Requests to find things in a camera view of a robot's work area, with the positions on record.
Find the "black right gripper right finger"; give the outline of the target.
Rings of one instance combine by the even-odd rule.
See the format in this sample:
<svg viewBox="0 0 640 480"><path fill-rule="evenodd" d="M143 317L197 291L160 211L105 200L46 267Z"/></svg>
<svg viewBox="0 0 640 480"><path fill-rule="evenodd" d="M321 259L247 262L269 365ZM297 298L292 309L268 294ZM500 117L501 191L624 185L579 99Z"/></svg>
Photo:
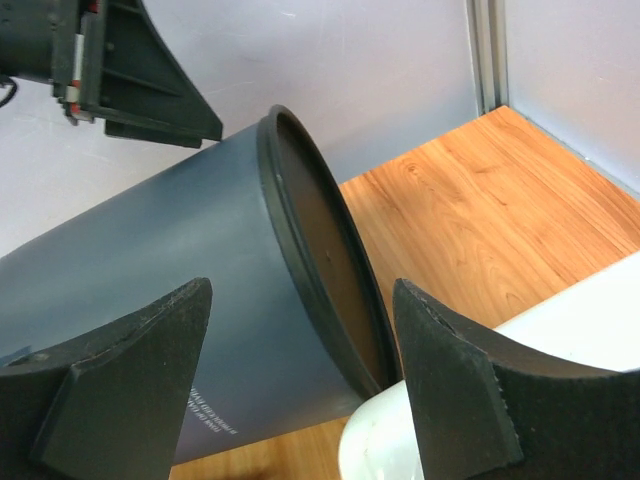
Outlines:
<svg viewBox="0 0 640 480"><path fill-rule="evenodd" d="M406 279L393 315L428 479L635 479L639 375L564 360Z"/></svg>

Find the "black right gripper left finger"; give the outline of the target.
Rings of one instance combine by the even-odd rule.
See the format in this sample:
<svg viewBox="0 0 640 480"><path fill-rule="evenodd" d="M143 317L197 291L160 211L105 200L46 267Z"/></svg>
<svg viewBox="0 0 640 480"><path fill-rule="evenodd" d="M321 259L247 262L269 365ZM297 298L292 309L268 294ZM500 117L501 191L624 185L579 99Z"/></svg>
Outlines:
<svg viewBox="0 0 640 480"><path fill-rule="evenodd" d="M2 365L2 478L168 478L211 305L195 278Z"/></svg>

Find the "white plastic tub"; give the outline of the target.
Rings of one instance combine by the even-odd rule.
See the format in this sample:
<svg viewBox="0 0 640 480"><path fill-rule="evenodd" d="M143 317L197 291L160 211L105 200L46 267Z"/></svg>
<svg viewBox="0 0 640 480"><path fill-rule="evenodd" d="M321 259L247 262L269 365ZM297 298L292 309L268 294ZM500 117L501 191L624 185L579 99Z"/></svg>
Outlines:
<svg viewBox="0 0 640 480"><path fill-rule="evenodd" d="M639 257L497 328L406 279L393 288L404 367L348 420L344 479L635 479Z"/></svg>

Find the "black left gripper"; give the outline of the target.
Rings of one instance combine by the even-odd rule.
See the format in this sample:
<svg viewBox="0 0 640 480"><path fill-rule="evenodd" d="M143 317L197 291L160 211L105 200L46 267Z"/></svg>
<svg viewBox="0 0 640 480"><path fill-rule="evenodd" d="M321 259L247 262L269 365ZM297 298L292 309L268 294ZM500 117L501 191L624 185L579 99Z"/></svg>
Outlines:
<svg viewBox="0 0 640 480"><path fill-rule="evenodd" d="M199 148L223 123L156 30L141 1L1 2L1 89L52 86L105 120L108 136Z"/></svg>

